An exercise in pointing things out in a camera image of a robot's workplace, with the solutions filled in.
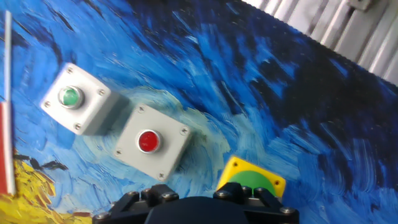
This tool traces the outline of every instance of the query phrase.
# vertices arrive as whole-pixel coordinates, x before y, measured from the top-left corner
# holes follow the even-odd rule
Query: brush strokes
[[[68,168],[42,171],[52,210],[98,213],[156,184],[113,157],[129,108],[143,102],[195,130],[167,182],[182,197],[210,196],[235,154],[287,180],[284,204],[302,223],[398,220],[397,87],[271,16],[226,0],[0,9],[14,15],[15,147]],[[75,136],[40,110],[65,62],[131,99],[109,135]]]

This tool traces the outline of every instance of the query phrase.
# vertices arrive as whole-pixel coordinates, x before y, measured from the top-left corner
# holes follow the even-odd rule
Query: table
[[[19,191],[0,198],[3,220],[88,223],[157,183],[113,156],[123,122],[76,136],[40,109],[66,62],[195,130],[167,181],[182,197],[210,196],[237,155],[287,180],[284,204],[302,223],[398,220],[397,87],[272,16],[229,0],[5,0],[6,9]]]

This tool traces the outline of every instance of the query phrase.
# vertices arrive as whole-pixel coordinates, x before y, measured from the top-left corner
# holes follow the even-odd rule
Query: green push button
[[[79,101],[79,94],[76,90],[70,88],[64,91],[62,100],[62,103],[66,106],[75,105]]]
[[[67,109],[77,109],[83,103],[83,92],[74,86],[62,88],[58,94],[58,99],[63,107]]]
[[[240,183],[242,186],[248,186],[252,189],[255,189],[257,187],[264,187],[272,195],[276,195],[272,183],[266,177],[254,171],[247,170],[238,172],[237,174],[233,175],[228,180],[228,182],[237,182]]]

